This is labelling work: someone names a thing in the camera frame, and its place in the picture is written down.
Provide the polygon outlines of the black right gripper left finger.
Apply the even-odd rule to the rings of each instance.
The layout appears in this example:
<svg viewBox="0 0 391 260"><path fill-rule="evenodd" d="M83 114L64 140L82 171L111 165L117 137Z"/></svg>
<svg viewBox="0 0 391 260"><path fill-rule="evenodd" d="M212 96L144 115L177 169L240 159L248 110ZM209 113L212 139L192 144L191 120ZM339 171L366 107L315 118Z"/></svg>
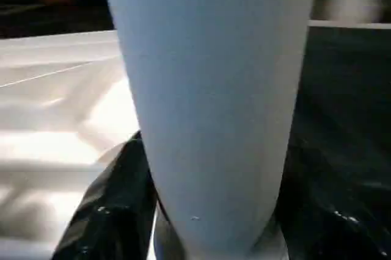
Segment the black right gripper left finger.
<svg viewBox="0 0 391 260"><path fill-rule="evenodd" d="M156 190L140 132L89 186L53 259L146 259Z"/></svg>

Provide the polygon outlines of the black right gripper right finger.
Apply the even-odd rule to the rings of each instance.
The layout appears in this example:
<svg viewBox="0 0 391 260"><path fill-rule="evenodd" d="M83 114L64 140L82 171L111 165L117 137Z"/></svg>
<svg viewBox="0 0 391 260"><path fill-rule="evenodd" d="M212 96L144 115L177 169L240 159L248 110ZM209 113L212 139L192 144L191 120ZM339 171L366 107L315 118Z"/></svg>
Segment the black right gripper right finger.
<svg viewBox="0 0 391 260"><path fill-rule="evenodd" d="M274 212L287 259L390 259L390 225L318 149L290 140Z"/></svg>

